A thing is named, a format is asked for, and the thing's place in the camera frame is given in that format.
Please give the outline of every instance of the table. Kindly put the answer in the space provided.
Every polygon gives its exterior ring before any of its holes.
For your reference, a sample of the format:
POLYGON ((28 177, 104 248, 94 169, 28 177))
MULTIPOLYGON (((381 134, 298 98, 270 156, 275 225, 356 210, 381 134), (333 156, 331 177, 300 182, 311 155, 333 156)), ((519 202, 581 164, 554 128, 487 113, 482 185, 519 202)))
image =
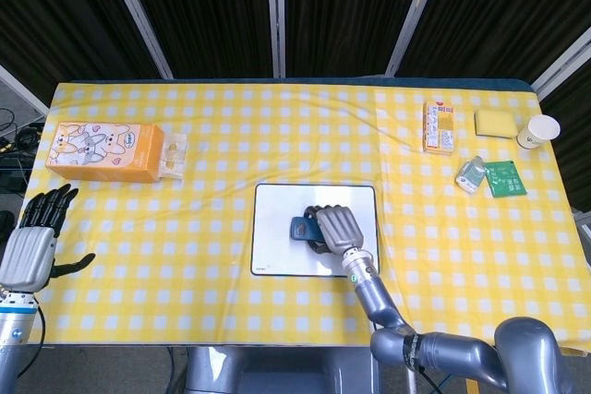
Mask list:
POLYGON ((56 262, 97 257, 39 294, 48 343, 367 345, 346 279, 254 276, 255 185, 373 185, 382 278, 407 321, 493 340, 535 316, 591 351, 591 279, 551 149, 477 137, 473 111, 539 113, 517 91, 288 84, 60 84, 26 200, 66 180, 43 166, 59 121, 153 122, 188 135, 184 181, 76 182, 56 262), (423 153, 422 105, 455 107, 456 150, 423 153), (474 155, 514 160, 525 197, 453 184, 474 155))

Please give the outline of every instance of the white board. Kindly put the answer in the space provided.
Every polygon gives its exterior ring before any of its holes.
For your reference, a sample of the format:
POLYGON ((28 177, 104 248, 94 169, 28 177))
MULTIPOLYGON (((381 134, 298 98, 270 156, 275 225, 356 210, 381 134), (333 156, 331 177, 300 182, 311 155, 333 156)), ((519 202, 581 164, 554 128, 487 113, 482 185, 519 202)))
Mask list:
POLYGON ((371 186, 261 184, 255 191, 251 271, 259 275, 344 276, 342 258, 316 254, 306 242, 292 240, 293 217, 310 205, 349 207, 364 236, 364 249, 379 268, 376 198, 371 186))

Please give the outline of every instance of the paper cup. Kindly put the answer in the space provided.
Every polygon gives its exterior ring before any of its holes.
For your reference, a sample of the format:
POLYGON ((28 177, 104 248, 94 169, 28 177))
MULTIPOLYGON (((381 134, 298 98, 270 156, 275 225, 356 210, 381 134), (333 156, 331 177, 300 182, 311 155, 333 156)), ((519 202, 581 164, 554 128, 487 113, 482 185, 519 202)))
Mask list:
POLYGON ((561 133, 561 124, 549 115, 538 114, 529 119, 524 129, 517 135, 517 143, 525 149, 539 147, 561 133))

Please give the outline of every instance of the green packet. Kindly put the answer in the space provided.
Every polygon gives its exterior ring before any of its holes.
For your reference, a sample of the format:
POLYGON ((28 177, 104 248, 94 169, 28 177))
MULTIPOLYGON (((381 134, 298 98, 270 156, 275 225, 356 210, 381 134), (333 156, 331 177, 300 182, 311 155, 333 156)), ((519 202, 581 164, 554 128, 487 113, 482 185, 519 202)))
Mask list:
POLYGON ((485 163, 488 186, 493 197, 523 196, 527 194, 513 161, 485 163))

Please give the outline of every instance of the yellow sponge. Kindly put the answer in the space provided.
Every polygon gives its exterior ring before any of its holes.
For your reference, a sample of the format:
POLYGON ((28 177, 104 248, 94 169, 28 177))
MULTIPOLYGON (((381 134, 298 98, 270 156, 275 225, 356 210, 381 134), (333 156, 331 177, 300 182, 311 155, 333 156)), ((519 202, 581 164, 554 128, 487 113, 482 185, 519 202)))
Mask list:
POLYGON ((513 115, 506 111, 478 110, 474 121, 479 136, 515 137, 518 133, 513 115))

